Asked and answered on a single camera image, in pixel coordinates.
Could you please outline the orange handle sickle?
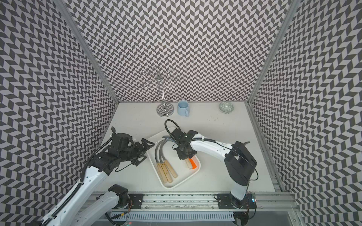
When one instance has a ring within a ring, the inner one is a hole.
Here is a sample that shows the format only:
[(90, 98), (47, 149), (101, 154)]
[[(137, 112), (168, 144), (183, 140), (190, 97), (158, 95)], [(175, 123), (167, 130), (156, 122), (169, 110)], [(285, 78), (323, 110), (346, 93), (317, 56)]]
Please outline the orange handle sickle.
[(190, 169), (196, 169), (197, 165), (195, 164), (195, 162), (192, 159), (189, 159), (189, 165), (190, 165)]

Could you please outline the white rectangular storage tray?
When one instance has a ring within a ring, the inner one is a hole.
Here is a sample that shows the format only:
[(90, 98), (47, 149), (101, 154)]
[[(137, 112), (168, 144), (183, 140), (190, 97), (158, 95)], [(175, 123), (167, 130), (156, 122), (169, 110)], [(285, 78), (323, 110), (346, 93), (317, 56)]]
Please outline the white rectangular storage tray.
[(169, 174), (173, 181), (171, 183), (166, 182), (165, 184), (163, 184), (161, 181), (161, 178), (158, 174), (158, 170), (156, 168), (157, 165), (156, 165), (156, 161), (155, 161), (155, 157), (154, 157), (154, 152), (155, 152), (156, 145), (160, 141), (163, 141), (164, 137), (167, 135), (168, 135), (167, 132), (164, 130), (162, 132), (159, 132), (159, 133), (147, 138), (148, 141), (155, 143), (155, 147), (148, 150), (146, 152), (146, 154), (147, 154), (148, 160), (151, 163), (153, 171), (156, 174), (156, 180), (163, 188), (170, 190), (170, 189), (176, 188), (177, 186), (181, 185), (185, 181), (189, 180), (191, 177), (195, 176), (201, 169), (201, 162), (197, 156), (193, 156), (192, 160), (197, 165), (197, 168), (190, 170), (187, 167), (185, 160), (180, 160), (177, 152), (175, 150), (173, 150), (173, 142), (167, 141), (166, 144), (163, 146), (164, 155), (165, 155), (166, 159), (169, 161), (169, 163), (172, 165), (174, 170), (176, 171), (178, 177), (174, 178), (169, 171)]

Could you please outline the blue blade wooden sickle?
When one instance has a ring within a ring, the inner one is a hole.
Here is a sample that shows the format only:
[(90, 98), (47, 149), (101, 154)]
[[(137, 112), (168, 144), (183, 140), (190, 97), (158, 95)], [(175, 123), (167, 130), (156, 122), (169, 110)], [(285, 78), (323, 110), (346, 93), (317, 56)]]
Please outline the blue blade wooden sickle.
[(191, 162), (190, 162), (189, 159), (186, 159), (185, 162), (186, 162), (186, 165), (187, 165), (187, 167), (188, 167), (189, 169), (193, 169), (192, 164), (191, 164)]

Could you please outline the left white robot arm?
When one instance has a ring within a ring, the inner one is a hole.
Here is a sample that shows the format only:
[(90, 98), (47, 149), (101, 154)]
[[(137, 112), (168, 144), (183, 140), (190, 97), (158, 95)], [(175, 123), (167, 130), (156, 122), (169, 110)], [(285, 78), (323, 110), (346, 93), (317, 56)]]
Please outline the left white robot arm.
[(93, 191), (112, 173), (120, 163), (129, 162), (139, 166), (147, 157), (146, 152), (155, 143), (142, 139), (134, 142), (132, 136), (114, 132), (95, 151), (85, 164), (79, 181), (63, 199), (34, 226), (90, 226), (113, 208), (129, 210), (132, 200), (128, 190), (120, 185), (111, 186), (105, 194), (84, 211), (80, 209)]

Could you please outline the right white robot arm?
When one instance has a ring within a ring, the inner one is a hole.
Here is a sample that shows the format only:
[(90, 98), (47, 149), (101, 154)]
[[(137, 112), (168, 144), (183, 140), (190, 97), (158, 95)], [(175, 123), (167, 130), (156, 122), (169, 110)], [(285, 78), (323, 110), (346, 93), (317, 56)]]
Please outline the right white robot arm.
[(220, 161), (223, 161), (233, 185), (229, 193), (232, 206), (237, 209), (248, 206), (248, 186), (253, 173), (257, 172), (257, 161), (246, 148), (245, 144), (236, 141), (227, 144), (204, 137), (196, 131), (185, 133), (180, 129), (168, 132), (176, 143), (174, 150), (181, 160), (190, 159), (198, 152), (206, 153)]

